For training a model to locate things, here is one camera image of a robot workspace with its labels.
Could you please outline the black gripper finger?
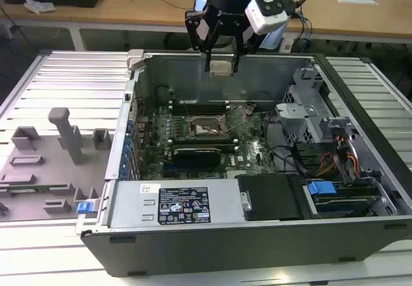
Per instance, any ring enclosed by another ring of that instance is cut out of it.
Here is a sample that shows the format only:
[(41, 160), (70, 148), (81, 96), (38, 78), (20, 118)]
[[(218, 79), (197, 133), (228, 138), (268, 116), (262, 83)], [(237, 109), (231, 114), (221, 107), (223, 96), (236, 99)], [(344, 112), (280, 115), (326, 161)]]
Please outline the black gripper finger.
[(245, 30), (238, 30), (235, 34), (236, 48), (232, 61), (232, 72), (236, 73), (239, 67), (240, 57), (248, 52), (254, 52), (258, 46), (258, 35), (255, 34), (252, 27)]
[(205, 8), (203, 11), (187, 10), (185, 25), (192, 48), (206, 55), (205, 71), (210, 71), (212, 48), (221, 33), (221, 21), (217, 8)]

